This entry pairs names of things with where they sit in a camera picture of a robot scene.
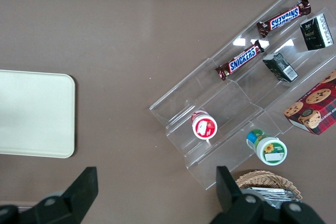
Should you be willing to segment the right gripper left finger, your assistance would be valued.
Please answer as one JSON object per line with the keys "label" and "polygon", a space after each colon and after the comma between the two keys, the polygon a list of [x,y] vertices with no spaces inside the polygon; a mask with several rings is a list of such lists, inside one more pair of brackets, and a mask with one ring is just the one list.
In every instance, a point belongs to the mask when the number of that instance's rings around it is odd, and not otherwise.
{"label": "right gripper left finger", "polygon": [[97,195],[97,168],[86,167],[60,196],[46,197],[22,212],[1,205],[1,223],[81,223]]}

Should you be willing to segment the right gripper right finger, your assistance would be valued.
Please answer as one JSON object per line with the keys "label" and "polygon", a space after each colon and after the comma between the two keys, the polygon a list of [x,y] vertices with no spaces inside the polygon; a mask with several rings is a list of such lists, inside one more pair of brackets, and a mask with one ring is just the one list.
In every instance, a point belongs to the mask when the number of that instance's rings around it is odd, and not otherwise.
{"label": "right gripper right finger", "polygon": [[226,166],[216,167],[216,193],[222,212],[211,223],[324,223],[305,203],[285,202],[276,209],[259,196],[242,193]]}

